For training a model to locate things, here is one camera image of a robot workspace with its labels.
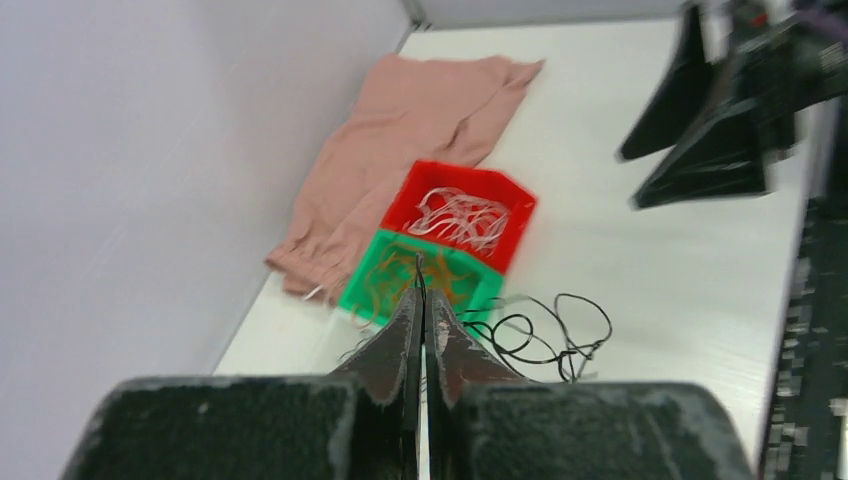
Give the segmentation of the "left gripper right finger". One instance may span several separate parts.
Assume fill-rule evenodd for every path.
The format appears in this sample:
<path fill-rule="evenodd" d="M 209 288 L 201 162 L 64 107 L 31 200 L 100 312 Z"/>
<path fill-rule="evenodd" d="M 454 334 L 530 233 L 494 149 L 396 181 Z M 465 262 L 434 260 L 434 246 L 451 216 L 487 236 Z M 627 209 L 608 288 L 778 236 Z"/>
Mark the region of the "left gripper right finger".
<path fill-rule="evenodd" d="M 534 383 L 427 293 L 429 473 L 434 479 L 750 479 L 725 409 L 690 383 Z"/>

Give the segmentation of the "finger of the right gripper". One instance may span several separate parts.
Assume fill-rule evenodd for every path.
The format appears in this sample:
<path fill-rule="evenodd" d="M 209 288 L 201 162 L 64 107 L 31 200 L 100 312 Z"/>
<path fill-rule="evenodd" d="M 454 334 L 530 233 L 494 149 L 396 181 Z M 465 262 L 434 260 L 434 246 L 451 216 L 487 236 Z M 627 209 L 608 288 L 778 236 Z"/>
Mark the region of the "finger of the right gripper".
<path fill-rule="evenodd" d="M 619 148 L 623 161 L 676 145 L 704 106 L 717 67 L 707 58 L 700 3 L 680 10 L 679 35 L 669 66 Z"/>
<path fill-rule="evenodd" d="M 637 209 L 760 196 L 767 179 L 752 100 L 715 105 L 696 119 L 633 195 Z"/>

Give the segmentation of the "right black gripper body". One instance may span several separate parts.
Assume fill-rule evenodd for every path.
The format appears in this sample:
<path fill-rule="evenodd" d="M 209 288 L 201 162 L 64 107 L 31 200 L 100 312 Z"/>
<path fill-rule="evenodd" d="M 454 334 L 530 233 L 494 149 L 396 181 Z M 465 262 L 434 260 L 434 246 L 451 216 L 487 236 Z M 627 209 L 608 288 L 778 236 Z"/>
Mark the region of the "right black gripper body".
<path fill-rule="evenodd" d="M 847 4 L 793 1 L 773 20 L 764 1 L 729 1 L 727 51 L 703 110 L 721 155 L 760 156 L 797 141 L 798 111 L 847 92 Z"/>

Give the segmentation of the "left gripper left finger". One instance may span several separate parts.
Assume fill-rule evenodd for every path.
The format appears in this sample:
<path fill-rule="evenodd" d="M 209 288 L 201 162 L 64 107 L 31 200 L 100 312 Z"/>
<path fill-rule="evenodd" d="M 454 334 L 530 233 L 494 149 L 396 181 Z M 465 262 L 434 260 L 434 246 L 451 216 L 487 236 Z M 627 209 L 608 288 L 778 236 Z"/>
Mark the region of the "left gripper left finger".
<path fill-rule="evenodd" d="M 99 403 L 66 479 L 415 479 L 422 293 L 323 375 L 141 377 Z"/>

